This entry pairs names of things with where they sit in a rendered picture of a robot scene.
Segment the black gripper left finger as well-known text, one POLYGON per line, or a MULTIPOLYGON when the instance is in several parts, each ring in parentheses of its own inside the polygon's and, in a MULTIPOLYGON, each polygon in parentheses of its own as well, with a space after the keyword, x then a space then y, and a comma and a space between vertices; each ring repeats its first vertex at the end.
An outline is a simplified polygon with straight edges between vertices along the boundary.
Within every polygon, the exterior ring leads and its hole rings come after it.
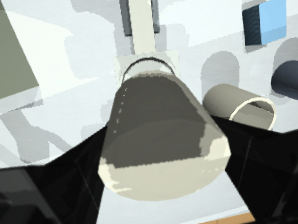
POLYGON ((0 207, 36 205, 51 224, 96 224, 107 126, 45 165, 1 168, 0 207))

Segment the dark blue cylinder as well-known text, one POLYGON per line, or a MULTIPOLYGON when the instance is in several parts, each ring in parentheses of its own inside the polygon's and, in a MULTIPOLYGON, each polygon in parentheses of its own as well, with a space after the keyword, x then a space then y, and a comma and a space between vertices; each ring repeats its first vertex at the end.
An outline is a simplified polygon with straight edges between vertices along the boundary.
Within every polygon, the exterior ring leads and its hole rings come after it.
POLYGON ((298 61, 285 61, 271 79, 274 92, 298 100, 298 61))

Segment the light blue block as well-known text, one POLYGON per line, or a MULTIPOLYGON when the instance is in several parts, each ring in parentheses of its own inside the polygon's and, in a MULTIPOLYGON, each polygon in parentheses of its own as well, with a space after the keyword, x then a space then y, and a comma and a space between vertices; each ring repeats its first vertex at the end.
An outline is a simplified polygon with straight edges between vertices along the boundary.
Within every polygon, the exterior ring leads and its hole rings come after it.
POLYGON ((269 0, 242 12, 245 45, 265 45, 286 37, 286 0, 269 0))

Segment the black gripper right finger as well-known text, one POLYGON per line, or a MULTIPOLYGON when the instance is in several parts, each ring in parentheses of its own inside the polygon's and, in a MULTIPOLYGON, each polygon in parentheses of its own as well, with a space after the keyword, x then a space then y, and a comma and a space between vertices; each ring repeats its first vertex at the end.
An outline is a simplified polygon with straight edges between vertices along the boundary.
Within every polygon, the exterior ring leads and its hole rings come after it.
POLYGON ((282 215, 298 181, 298 129, 279 133, 209 116, 229 145, 224 170, 254 219, 282 215))

